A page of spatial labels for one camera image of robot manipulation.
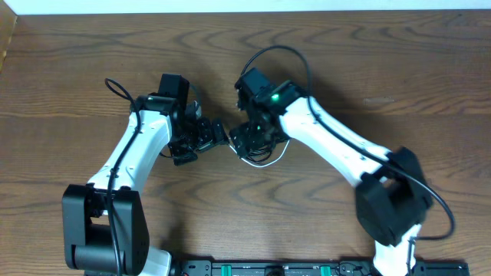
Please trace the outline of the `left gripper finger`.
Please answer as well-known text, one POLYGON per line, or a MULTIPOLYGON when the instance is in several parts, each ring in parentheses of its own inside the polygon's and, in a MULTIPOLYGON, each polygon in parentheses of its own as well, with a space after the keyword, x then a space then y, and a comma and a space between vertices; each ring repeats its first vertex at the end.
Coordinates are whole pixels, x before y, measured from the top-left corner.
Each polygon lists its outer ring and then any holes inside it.
POLYGON ((216 145, 229 145, 229 138, 225 132, 222 121, 216 118, 212 121, 214 143, 216 145))
POLYGON ((182 166, 196 161, 198 156, 193 151, 184 150, 173 152, 172 159, 175 166, 182 166))

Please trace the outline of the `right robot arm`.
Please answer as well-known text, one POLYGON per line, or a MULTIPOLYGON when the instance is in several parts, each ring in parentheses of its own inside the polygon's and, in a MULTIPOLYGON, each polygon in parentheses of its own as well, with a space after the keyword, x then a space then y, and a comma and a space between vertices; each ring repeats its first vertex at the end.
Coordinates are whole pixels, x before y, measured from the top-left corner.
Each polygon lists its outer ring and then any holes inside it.
POLYGON ((257 167, 277 144, 297 140, 333 166, 354 188, 357 219, 375 241, 374 270, 409 275, 414 243, 433 200, 419 161, 357 135, 308 92, 287 80, 277 86, 253 68, 235 84, 248 122, 229 133, 237 155, 257 167))

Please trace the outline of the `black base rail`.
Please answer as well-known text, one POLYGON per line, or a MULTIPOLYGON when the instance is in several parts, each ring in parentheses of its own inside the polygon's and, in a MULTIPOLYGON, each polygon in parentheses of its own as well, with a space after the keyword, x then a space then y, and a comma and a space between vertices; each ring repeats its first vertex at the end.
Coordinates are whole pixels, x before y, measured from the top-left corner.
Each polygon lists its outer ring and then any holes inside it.
MULTIPOLYGON (((414 276, 470 276, 466 263, 418 261, 414 276)), ((377 276, 370 261, 217 262, 188 260, 171 264, 169 276, 377 276)))

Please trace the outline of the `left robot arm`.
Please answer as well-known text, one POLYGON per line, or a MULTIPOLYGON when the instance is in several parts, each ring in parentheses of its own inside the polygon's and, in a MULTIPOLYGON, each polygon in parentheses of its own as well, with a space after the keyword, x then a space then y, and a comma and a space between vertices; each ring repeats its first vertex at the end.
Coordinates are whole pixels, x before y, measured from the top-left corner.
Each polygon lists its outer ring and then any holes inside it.
POLYGON ((129 100, 129 121, 101 169, 64 191, 65 262, 86 275, 171 275, 171 254, 150 244, 143 187, 164 148, 181 166, 229 140, 220 120, 203 117, 199 102, 188 103, 191 85, 178 74, 163 74, 157 92, 137 98, 115 80, 104 83, 129 100))

